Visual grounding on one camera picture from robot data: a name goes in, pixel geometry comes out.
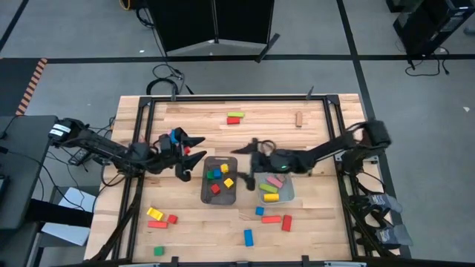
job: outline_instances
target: floor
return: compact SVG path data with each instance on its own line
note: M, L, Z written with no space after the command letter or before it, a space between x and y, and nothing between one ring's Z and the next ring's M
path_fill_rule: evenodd
M22 3L4 0L0 9L0 36ZM353 62L337 3L343 3L358 55L373 55ZM405 60L373 60L375 55L402 55L392 23L397 15L382 0L276 0L272 32L281 38L270 54L329 55L328 60L264 60L174 62L186 74L195 93L360 93L367 113L384 120L393 138L387 158L402 219L413 239L413 258L475 263L475 211L471 152L475 143L475 93L473 73L475 37L465 26L445 43L452 54L467 59L448 60L449 76L409 77ZM255 48L209 45L175 53L179 56L256 54ZM0 70L31 60L47 58L27 115L55 114L104 126L115 114L121 95L145 94L153 79L155 62L127 62L127 58L160 56L152 32L138 23L134 12L125 12L116 1L29 0L3 49ZM124 58L123 63L111 59ZM79 59L93 63L77 63ZM362 72L355 65L361 64ZM436 71L436 62L418 67L418 73ZM12 95L16 80L5 83ZM1 85L1 93L6 89ZM168 93L166 86L155 94ZM67 159L62 151L53 151ZM65 167L47 161L61 186L72 186ZM99 184L99 168L74 168L81 186ZM51 184L46 182L46 195ZM35 197L41 191L35 190ZM84 248L52 248L41 266L78 263Z

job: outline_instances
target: green block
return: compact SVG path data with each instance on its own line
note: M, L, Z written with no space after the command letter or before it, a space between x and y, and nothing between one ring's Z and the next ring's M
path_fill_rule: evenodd
M273 186L267 185L267 184L260 184L259 188L264 190L264 191L267 191L269 193L273 193L273 194L277 193L277 190L278 190L276 187L273 187Z
M154 248L155 256L163 256L164 253L165 253L165 249L162 246Z
M228 112L228 116L244 118L244 112Z

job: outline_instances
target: wooden table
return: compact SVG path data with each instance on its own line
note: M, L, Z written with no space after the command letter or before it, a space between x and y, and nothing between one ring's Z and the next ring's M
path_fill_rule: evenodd
M341 109L348 127L364 120L358 94L341 94ZM112 140L127 145L131 142L139 97L123 96L119 103ZM145 110L142 125L147 119ZM243 111L240 125L227 125L229 111ZM302 128L295 127L295 113L303 113ZM336 115L331 109L334 125ZM279 148L309 149L329 138L323 104L318 101L279 102L164 102L155 108L151 140L170 129L182 127L190 136L204 136L206 141L192 149L206 150L207 156L234 156L238 170L249 171L249 156L230 154L242 148L252 137L271 139ZM377 165L365 163L365 171L379 177ZM170 262L172 256L180 262L217 261L298 261L301 255L310 260L350 260L347 230L333 159L319 162L311 177L293 175L295 199L277 205L267 205L266 215L292 215L292 231L284 232L281 224L262 224L255 215L261 205L258 191L247 191L242 180L237 182L234 205L207 205L200 200L203 160L192 172L190 182L174 177L173 170L160 175L146 174L143 189L134 262ZM105 171L106 179L116 174L112 167ZM361 183L380 191L378 181L361 175ZM96 203L85 259L98 252L117 224L123 184L106 188ZM165 215L178 216L178 223L168 229L148 228L151 219L146 211L155 207ZM255 246L244 245L243 230L253 231ZM125 256L128 229L124 232L121 257ZM163 245L165 255L154 256L154 247Z

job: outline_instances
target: wooden block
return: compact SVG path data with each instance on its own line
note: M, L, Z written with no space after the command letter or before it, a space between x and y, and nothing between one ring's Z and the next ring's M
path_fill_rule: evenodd
M263 207L256 207L255 208L255 214L259 215L259 216L264 215L264 208Z
M220 169L214 169L213 170L213 177L215 179L221 179L221 170Z
M262 223L280 223L281 217L280 216L262 216L261 222Z
M304 123L304 116L302 115L302 112L297 112L295 115L295 126L297 127L302 127L302 124Z
M171 214L170 216L168 216L167 222L177 224L177 220L178 220L178 217Z
M165 249L162 246L158 246L154 248L154 256L163 256L165 253Z
M265 202L276 202L279 201L279 194L264 194Z
M211 186L211 191L213 191L213 194L214 194L214 195L219 194L219 193L221 192L220 186L217 185L217 184L212 185L212 186Z
M275 177L267 177L267 182L272 183L273 185L277 186L278 188L282 188L282 182L277 180Z
M228 125L239 124L240 123L240 118L228 117L228 119L226 121L228 122Z
M244 242L246 246L253 246L254 245L254 240L252 239L252 230L251 229L246 229L244 230Z
M261 183L259 185L259 188L264 190L264 191L267 191L269 193L277 193L278 189L273 187L272 185L267 185L267 184L264 184L264 183Z
M158 210L154 208L149 208L147 211L147 215L156 219L156 220L161 220L163 217L163 213L159 212Z
M232 185L234 185L234 182L232 181L231 178L228 178L228 179L226 179L226 180L224 181L224 185L225 185L228 189L230 189L230 188L232 187Z
M282 231L290 231L292 226L292 216L284 215L284 221L282 222Z
M148 221L150 228L168 228L168 222Z
M220 168L223 174L229 173L229 166L227 164L222 164Z
M206 173L206 177L207 177L208 179L214 179L213 172L212 172L212 171L208 171L208 172Z
M244 118L244 112L228 112L228 117Z

